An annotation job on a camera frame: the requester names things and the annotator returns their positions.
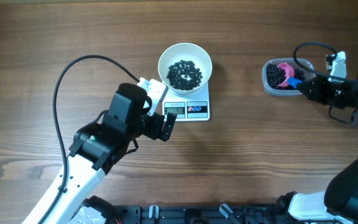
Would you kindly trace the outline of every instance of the digital kitchen scale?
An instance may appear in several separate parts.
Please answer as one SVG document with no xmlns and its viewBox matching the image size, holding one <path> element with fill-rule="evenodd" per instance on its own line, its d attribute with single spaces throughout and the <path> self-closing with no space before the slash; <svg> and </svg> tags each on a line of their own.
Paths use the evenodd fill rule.
<svg viewBox="0 0 358 224">
<path fill-rule="evenodd" d="M 168 90 L 162 101 L 162 113 L 177 114 L 176 121 L 207 121 L 210 116 L 208 82 L 198 91 L 189 95 L 179 95 Z"/>
</svg>

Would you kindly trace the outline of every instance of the wooden tabletop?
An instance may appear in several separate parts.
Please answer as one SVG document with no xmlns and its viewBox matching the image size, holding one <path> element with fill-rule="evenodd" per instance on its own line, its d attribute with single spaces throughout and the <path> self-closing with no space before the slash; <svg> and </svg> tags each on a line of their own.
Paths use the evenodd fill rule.
<svg viewBox="0 0 358 224">
<path fill-rule="evenodd" d="M 212 58 L 211 120 L 176 123 L 168 142 L 141 137 L 140 149 L 91 195 L 114 205 L 219 205 L 324 190 L 358 157 L 358 119 L 341 124 L 328 117 L 327 106 L 304 96 L 269 96 L 261 77 L 266 61 L 291 57 L 309 40 L 346 51 L 348 77 L 355 78 L 358 1 L 0 6 L 0 223 L 20 223 L 62 165 L 52 96 L 64 67 L 100 54 L 137 77 L 159 80 L 161 53 L 180 42 L 197 44 Z M 327 53 L 306 47 L 300 56 L 324 70 Z M 123 82 L 133 80 L 101 60 L 69 70 L 57 105 L 66 147 L 108 109 Z"/>
</svg>

